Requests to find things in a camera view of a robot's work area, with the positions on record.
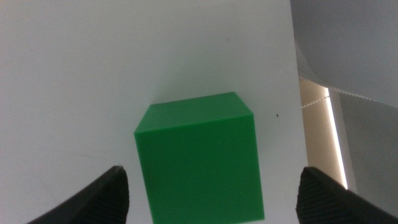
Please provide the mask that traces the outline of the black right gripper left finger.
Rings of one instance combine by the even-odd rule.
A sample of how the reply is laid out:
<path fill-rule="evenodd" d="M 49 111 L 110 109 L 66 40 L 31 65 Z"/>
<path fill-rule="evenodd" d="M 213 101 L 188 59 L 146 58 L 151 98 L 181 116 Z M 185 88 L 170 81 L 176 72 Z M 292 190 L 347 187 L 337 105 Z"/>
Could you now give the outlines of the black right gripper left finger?
<path fill-rule="evenodd" d="M 126 223 L 129 186 L 122 166 L 113 166 L 84 189 L 29 224 Z"/>

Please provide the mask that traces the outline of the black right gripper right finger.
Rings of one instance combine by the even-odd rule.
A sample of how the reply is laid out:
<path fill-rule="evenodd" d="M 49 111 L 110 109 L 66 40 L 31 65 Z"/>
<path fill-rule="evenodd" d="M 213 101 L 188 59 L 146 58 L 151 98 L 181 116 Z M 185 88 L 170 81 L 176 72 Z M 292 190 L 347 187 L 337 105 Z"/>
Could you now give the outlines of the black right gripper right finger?
<path fill-rule="evenodd" d="M 296 213 L 300 223 L 397 224 L 397 217 L 381 210 L 316 167 L 300 176 Z"/>

